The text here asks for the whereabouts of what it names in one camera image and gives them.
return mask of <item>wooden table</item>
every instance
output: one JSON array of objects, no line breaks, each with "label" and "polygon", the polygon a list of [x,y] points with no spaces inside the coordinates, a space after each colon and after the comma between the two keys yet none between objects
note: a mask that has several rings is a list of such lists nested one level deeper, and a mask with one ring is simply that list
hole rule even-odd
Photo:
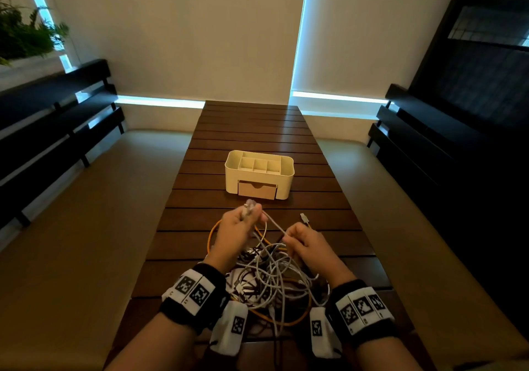
[{"label": "wooden table", "polygon": [[[116,334],[109,360],[113,358],[156,314],[162,293],[180,274],[206,255],[210,229],[222,214],[242,205],[246,198],[225,190],[224,161],[231,150],[288,155],[294,159],[295,176],[287,200],[258,200],[282,227],[308,216],[347,266],[373,286],[396,319],[401,337],[425,368],[432,366],[413,325],[392,289],[380,261],[357,217],[351,210],[320,147],[298,107],[207,101],[176,177],[158,230],[143,264],[132,298]],[[267,236],[280,234],[268,225]],[[270,326],[262,327],[249,315],[247,335],[237,359],[241,371],[305,369],[311,354],[308,317],[295,328],[285,328],[274,341]],[[210,331],[197,339],[200,358]]]}]

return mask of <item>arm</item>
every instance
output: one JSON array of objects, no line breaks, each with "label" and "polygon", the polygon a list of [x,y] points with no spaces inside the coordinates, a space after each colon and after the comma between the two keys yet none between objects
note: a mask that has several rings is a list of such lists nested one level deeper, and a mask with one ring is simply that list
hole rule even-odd
[{"label": "arm", "polygon": [[[288,255],[300,258],[314,274],[322,275],[331,289],[356,279],[353,272],[338,258],[321,233],[296,223],[283,237]],[[364,371],[419,371],[421,368],[398,338],[387,337],[361,344],[356,356]]]},{"label": "arm", "polygon": [[[256,221],[266,221],[260,204],[241,220],[243,207],[224,214],[215,245],[204,262],[222,274],[235,265]],[[158,313],[110,363],[108,371],[168,371],[181,369],[193,352],[193,328],[177,324]]]}]

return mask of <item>hand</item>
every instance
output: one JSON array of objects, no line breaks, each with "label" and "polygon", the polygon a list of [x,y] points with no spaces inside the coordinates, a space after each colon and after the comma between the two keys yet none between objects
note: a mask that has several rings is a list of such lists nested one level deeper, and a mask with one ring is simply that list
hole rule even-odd
[{"label": "hand", "polygon": [[223,274],[229,272],[237,262],[237,257],[244,249],[250,231],[257,221],[265,223],[268,219],[262,213],[261,204],[257,204],[252,212],[241,220],[244,206],[228,211],[222,216],[218,227],[215,245],[204,262],[217,268]]},{"label": "hand", "polygon": [[301,257],[314,274],[327,279],[331,288],[357,278],[334,253],[325,237],[301,222],[287,229],[283,242],[289,256]]}]

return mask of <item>person's right hand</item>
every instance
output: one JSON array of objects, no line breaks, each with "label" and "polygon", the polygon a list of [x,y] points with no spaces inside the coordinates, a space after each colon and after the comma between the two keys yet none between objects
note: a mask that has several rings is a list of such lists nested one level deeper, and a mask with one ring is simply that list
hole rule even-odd
[{"label": "person's right hand", "polygon": [[334,253],[325,237],[303,223],[297,222],[289,227],[283,242],[289,256],[297,254],[301,257],[314,275],[320,274],[327,279],[331,288],[356,279],[353,272]]}]

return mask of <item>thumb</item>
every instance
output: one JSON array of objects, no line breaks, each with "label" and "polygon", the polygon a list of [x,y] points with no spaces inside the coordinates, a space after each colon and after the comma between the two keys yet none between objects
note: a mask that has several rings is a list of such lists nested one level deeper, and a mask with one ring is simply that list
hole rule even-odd
[{"label": "thumb", "polygon": [[285,234],[283,237],[283,242],[287,246],[288,251],[293,251],[298,254],[301,259],[304,259],[305,254],[307,253],[307,248],[301,243],[298,239],[293,238]]},{"label": "thumb", "polygon": [[248,229],[251,229],[254,224],[261,218],[263,207],[261,204],[257,204],[246,217],[244,218],[244,223],[248,226]]}]

